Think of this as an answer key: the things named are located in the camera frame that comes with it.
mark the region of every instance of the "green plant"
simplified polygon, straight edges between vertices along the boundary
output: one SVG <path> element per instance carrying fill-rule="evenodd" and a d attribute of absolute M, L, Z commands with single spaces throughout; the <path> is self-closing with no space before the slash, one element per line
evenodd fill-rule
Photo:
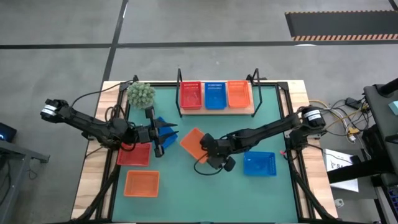
<path fill-rule="evenodd" d="M 134 82 L 127 89 L 127 98 L 133 107 L 144 109 L 154 103 L 155 88 L 148 83 Z"/>

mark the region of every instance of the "paper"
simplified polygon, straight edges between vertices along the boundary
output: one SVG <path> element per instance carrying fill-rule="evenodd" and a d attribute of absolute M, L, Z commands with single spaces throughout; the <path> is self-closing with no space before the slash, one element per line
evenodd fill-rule
<path fill-rule="evenodd" d="M 327 171 L 331 171 L 331 170 L 335 170 L 338 168 L 342 168 L 342 167 L 346 167 L 346 166 L 350 166 L 351 163 L 351 159 L 350 157 L 352 155 L 349 154 L 345 154 L 345 153 L 341 153 L 341 152 L 336 152 L 336 151 L 332 151 L 329 149 L 325 149 L 324 151 L 325 153 L 325 157 L 326 157 L 326 169 Z M 354 179 L 354 180 L 347 180 L 347 181 L 343 181 L 343 182 L 338 182 L 338 183 L 334 183 L 334 184 L 330 184 L 330 186 L 332 187 L 336 187 L 339 189 L 345 189 L 345 190 L 350 190 L 353 192 L 359 192 L 358 189 L 358 179 Z"/>

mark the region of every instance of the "blue object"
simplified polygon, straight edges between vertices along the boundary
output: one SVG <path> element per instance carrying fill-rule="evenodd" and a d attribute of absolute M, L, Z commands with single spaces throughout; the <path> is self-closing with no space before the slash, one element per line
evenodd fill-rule
<path fill-rule="evenodd" d="M 398 101 L 394 101 L 388 104 L 388 106 L 391 108 L 392 112 L 394 112 L 395 115 L 398 115 Z"/>
<path fill-rule="evenodd" d="M 157 119 L 165 122 L 162 117 L 158 117 Z M 172 128 L 170 128 L 170 127 L 159 128 L 159 136 L 162 136 L 162 135 L 167 134 L 167 133 L 172 133 L 172 132 L 174 132 L 174 130 Z M 174 135 L 168 137 L 166 139 L 166 141 L 162 144 L 163 148 L 166 149 L 169 145 L 173 144 L 173 142 L 175 142 L 175 140 L 177 138 L 178 138 L 177 134 L 174 134 Z"/>
<path fill-rule="evenodd" d="M 276 176 L 275 153 L 245 152 L 243 173 L 250 176 Z"/>
<path fill-rule="evenodd" d="M 205 106 L 208 110 L 226 108 L 225 82 L 205 83 Z"/>

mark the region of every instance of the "concrete floor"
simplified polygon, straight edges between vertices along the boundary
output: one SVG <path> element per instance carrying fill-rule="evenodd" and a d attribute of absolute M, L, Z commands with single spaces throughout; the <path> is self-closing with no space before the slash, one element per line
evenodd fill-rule
<path fill-rule="evenodd" d="M 111 43 L 122 0 L 0 0 L 0 44 Z M 387 0 L 130 0 L 120 36 L 126 42 L 290 40 L 285 11 L 391 9 Z M 27 179 L 13 223 L 70 218 L 87 141 L 39 113 L 47 98 L 69 102 L 99 90 L 109 49 L 0 50 L 0 122 L 18 129 L 16 143 L 51 154 L 39 177 Z M 396 78 L 398 46 L 118 49 L 110 80 L 243 78 L 259 68 L 272 80 L 305 80 L 308 96 L 333 103 L 361 98 L 365 85 Z M 75 108 L 94 114 L 98 96 Z M 342 132 L 337 127 L 334 132 Z M 327 134 L 322 146 L 359 149 Z M 372 200 L 347 201 L 347 221 L 378 219 Z"/>

